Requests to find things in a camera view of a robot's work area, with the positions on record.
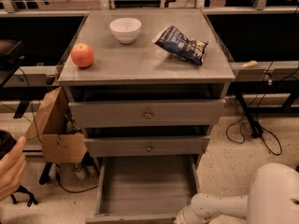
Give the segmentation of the person's hand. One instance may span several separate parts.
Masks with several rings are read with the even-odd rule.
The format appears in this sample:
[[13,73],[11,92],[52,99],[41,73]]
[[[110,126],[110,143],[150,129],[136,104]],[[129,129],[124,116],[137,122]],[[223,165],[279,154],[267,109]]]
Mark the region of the person's hand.
[[0,160],[0,202],[16,191],[21,184],[26,159],[22,153],[26,145],[26,138],[20,137],[14,146]]

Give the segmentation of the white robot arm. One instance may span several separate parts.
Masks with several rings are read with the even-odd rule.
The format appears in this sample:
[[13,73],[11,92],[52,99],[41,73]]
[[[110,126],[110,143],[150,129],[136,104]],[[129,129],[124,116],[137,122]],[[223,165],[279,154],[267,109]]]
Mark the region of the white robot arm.
[[219,216],[245,219],[247,224],[299,224],[299,172],[267,163],[252,177],[248,195],[195,194],[174,223],[209,224]]

